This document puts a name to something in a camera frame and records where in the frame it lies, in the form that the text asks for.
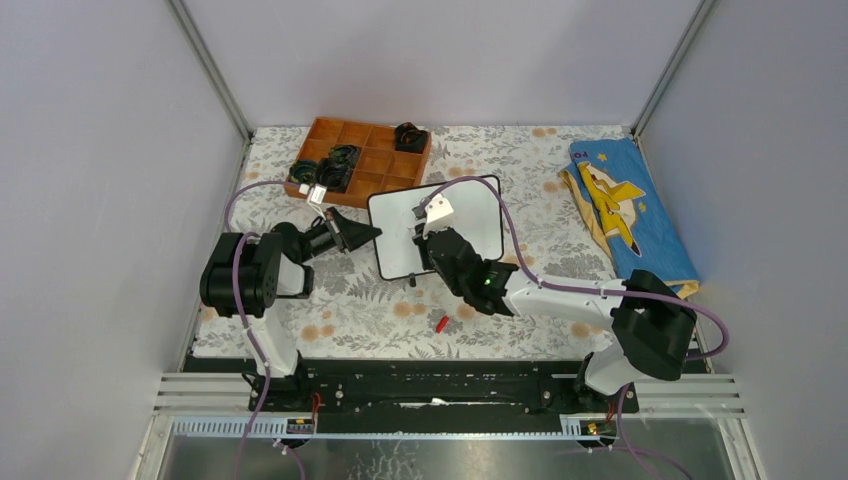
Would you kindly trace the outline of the small black-framed whiteboard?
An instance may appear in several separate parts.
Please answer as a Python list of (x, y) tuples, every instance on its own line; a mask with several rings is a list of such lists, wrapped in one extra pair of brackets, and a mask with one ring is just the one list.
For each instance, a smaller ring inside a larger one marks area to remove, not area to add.
[[(463, 236), (484, 259), (499, 260), (504, 255), (504, 220), (500, 205), (491, 189), (500, 189), (500, 179), (485, 175), (488, 183), (460, 182), (442, 192), (454, 211), (451, 227)], [(424, 221), (415, 217), (413, 209), (421, 200), (438, 189), (429, 184), (396, 191), (377, 193), (367, 200), (373, 227), (382, 230), (374, 240), (378, 272), (384, 280), (407, 280), (410, 276), (433, 272), (425, 268), (420, 249), (413, 236)]]

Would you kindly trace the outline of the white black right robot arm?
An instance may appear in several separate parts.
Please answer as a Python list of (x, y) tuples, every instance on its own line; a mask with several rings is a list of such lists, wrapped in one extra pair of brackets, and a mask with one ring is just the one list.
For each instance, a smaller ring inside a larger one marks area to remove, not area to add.
[(696, 315), (651, 272), (607, 283), (534, 280), (515, 264), (481, 257), (452, 228), (418, 232), (413, 242), (423, 264), (479, 313), (557, 317), (610, 332), (613, 343), (584, 359), (573, 386), (583, 410), (601, 410), (641, 377), (676, 381), (683, 373)]

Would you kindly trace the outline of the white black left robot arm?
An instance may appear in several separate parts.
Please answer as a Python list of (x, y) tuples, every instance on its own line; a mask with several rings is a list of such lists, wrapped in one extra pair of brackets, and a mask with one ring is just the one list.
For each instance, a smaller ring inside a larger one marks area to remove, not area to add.
[(281, 222), (264, 234), (224, 232), (219, 236), (200, 277), (201, 302), (221, 317), (240, 320), (256, 363), (251, 383), (257, 390), (272, 390), (272, 398), (285, 410), (304, 407), (311, 387), (301, 366), (302, 355), (274, 303), (310, 296), (315, 273), (307, 261), (330, 250), (355, 251), (381, 234), (380, 228), (351, 220), (330, 207), (304, 231)]

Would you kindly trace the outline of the red marker cap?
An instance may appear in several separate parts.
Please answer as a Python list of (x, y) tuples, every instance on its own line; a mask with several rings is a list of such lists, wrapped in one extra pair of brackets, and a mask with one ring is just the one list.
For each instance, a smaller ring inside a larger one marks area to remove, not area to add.
[(438, 324), (436, 325), (435, 331), (437, 333), (441, 333), (445, 329), (445, 327), (447, 326), (449, 320), (450, 320), (450, 318), (448, 316), (443, 316), (440, 319), (440, 321), (438, 322)]

